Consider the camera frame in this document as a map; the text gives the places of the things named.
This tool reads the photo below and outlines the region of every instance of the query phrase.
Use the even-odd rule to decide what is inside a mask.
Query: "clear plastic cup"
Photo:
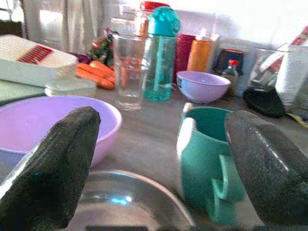
[[[116,104],[123,110],[141,109],[148,67],[142,64],[145,39],[113,35]]]

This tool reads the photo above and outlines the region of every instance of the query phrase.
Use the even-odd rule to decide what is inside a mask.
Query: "teal mug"
[[[236,223],[236,202],[245,197],[224,128],[230,112],[186,103],[177,142],[179,194],[222,224]]]

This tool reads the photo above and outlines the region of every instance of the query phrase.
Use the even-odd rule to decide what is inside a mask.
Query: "red cup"
[[[177,83],[177,72],[186,71],[192,42],[196,36],[179,34],[176,41],[173,83]]]

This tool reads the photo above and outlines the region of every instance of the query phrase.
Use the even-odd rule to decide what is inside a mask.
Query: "red label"
[[[28,63],[28,64],[39,64],[43,59],[45,59],[53,51],[49,48],[42,46],[35,46],[23,56],[19,57],[17,61]]]

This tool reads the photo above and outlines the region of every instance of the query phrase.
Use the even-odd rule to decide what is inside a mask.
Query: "glass jar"
[[[160,6],[170,7],[170,5],[160,2],[143,1],[140,3],[140,11],[136,13],[135,19],[136,35],[139,35],[142,38],[149,37],[149,17],[154,10]]]
[[[135,17],[135,9],[120,5],[118,15],[111,18],[111,29],[121,35],[132,36],[136,31]]]

